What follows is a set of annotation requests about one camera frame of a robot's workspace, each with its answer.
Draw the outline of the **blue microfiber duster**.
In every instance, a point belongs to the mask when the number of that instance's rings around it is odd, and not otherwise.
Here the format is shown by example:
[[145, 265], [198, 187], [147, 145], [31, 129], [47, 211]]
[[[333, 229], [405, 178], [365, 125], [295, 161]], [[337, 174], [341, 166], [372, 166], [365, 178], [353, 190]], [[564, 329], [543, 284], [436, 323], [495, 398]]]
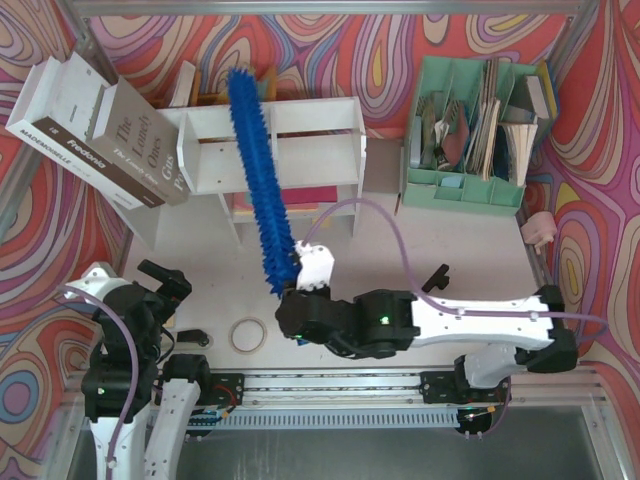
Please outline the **blue microfiber duster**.
[[271, 292], [281, 296], [296, 284], [300, 266], [261, 103], [252, 94], [236, 97], [230, 115], [259, 229], [263, 270]]

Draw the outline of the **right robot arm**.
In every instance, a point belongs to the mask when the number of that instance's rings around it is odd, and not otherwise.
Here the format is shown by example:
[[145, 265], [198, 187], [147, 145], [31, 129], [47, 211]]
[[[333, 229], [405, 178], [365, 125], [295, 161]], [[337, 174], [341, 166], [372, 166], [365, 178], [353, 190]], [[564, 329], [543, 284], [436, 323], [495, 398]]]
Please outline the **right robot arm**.
[[275, 318], [285, 337], [323, 345], [351, 360], [381, 360], [436, 344], [483, 344], [484, 349], [455, 360], [460, 390], [489, 390], [515, 373], [562, 373], [578, 363], [574, 333], [542, 294], [456, 301], [379, 289], [345, 301], [326, 291], [291, 290]]

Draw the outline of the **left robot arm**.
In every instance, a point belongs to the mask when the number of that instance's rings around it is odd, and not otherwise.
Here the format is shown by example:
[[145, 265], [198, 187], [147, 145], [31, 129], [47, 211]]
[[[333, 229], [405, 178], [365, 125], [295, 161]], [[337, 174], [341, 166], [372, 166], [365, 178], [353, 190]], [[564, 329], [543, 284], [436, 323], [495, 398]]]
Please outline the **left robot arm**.
[[169, 318], [192, 292], [179, 270], [142, 261], [156, 290], [119, 277], [96, 262], [70, 293], [93, 306], [102, 337], [81, 383], [100, 479], [173, 479], [187, 424], [212, 385], [205, 356], [163, 353]]

